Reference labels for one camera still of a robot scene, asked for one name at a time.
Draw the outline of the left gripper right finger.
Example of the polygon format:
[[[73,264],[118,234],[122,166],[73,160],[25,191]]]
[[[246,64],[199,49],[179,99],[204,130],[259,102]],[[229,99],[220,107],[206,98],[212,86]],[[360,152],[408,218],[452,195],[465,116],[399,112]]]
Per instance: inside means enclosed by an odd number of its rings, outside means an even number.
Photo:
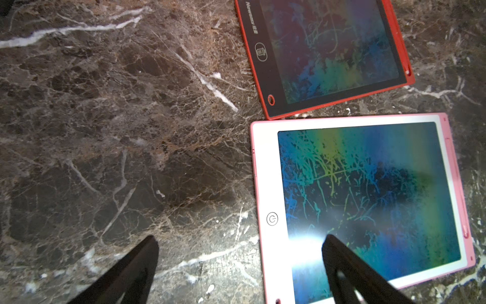
[[[356,292],[367,303],[412,303],[335,236],[326,236],[321,253],[335,303],[359,303]]]

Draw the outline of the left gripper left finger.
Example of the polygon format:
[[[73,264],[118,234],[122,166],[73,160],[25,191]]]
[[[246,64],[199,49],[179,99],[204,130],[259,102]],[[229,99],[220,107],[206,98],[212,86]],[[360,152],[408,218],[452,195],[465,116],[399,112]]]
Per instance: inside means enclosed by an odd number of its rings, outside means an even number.
[[[70,303],[146,303],[158,256],[158,242],[149,235]]]

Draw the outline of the red stylus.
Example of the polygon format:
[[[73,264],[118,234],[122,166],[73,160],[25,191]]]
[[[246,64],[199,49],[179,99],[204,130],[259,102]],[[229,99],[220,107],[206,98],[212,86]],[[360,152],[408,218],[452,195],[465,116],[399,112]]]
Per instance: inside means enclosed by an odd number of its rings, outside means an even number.
[[[383,2],[383,7],[384,7],[384,10],[385,10],[385,13],[387,15],[387,20],[388,20],[390,28],[391,28],[392,36],[394,38],[394,42],[395,42],[396,47],[397,47],[397,52],[399,54],[402,67],[404,69],[406,76],[411,77],[412,76],[412,69],[411,69],[410,59],[409,59],[408,52],[407,52],[407,49],[406,49],[405,44],[404,44],[404,40],[403,40],[403,37],[402,37],[400,26],[399,26],[395,11],[393,9],[392,3],[391,3],[390,0],[383,0],[382,2]]]

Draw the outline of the pink white writing tablet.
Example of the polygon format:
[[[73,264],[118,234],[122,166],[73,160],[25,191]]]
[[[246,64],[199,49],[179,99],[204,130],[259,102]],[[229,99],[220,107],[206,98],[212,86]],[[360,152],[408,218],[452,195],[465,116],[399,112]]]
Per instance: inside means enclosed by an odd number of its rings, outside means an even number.
[[[475,264],[445,113],[250,126],[267,303],[332,303],[333,235],[396,288]]]

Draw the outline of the red writing tablet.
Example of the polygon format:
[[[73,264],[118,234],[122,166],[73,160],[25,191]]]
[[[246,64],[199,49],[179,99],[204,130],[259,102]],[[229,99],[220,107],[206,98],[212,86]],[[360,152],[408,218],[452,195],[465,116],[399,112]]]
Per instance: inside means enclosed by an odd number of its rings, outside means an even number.
[[[235,2],[266,119],[414,84],[382,1]]]

